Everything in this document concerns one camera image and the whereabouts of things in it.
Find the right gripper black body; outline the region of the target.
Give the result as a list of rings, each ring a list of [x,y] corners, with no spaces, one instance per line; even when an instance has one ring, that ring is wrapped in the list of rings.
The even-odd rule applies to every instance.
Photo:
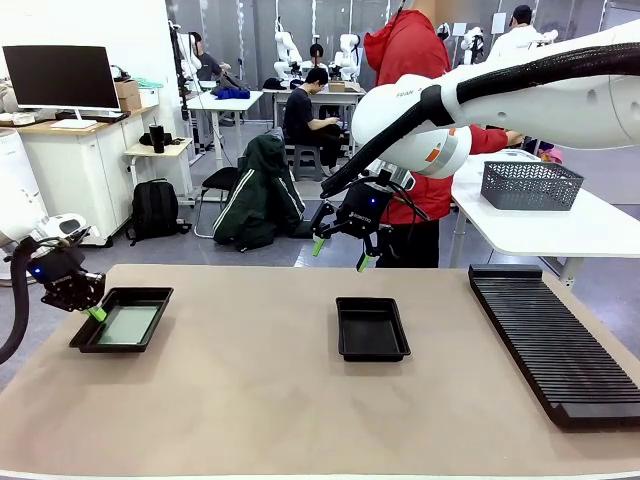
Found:
[[[380,219],[393,193],[376,184],[353,184],[336,212],[340,233],[364,239],[379,229]]]

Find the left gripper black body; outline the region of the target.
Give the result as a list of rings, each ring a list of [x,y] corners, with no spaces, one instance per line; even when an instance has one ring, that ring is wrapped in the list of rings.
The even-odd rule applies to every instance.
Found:
[[[78,248],[53,248],[28,262],[28,272],[44,286],[41,302],[60,310],[71,302],[86,300],[81,264],[84,255]]]

